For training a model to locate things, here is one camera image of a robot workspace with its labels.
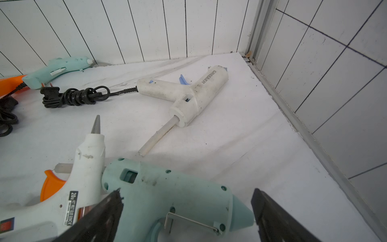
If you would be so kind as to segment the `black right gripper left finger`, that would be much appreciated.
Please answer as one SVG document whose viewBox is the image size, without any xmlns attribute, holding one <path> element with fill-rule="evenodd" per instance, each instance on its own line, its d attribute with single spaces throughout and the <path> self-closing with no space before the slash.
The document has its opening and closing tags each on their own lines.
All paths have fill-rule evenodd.
<svg viewBox="0 0 387 242">
<path fill-rule="evenodd" d="M 55 242 L 113 242 L 124 208 L 120 189 L 110 193 Z"/>
</svg>

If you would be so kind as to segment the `large mint glue gun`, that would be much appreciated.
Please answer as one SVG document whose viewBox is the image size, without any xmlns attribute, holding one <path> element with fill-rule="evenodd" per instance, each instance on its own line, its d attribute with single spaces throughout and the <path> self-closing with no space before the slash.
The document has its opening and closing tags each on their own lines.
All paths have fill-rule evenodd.
<svg viewBox="0 0 387 242">
<path fill-rule="evenodd" d="M 145 162 L 119 158 L 105 168 L 101 183 L 122 197 L 117 242 L 155 242 L 170 220 L 191 222 L 220 237 L 255 221 L 226 186 Z"/>
</svg>

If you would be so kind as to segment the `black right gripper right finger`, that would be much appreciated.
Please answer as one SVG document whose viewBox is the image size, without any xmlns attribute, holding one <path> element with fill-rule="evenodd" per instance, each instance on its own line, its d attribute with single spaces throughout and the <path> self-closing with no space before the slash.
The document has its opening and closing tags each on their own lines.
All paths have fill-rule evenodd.
<svg viewBox="0 0 387 242">
<path fill-rule="evenodd" d="M 256 188 L 251 205 L 262 242 L 319 242 L 267 193 Z"/>
</svg>

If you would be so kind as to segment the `small mint glue gun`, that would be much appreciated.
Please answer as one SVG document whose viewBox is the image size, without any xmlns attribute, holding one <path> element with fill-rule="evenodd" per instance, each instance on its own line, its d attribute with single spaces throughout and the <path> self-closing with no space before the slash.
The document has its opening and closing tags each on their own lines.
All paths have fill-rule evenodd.
<svg viewBox="0 0 387 242">
<path fill-rule="evenodd" d="M 37 90 L 62 74 L 82 71 L 94 64 L 95 61 L 86 56 L 55 58 L 46 67 L 24 76 L 22 81 L 30 89 Z"/>
</svg>

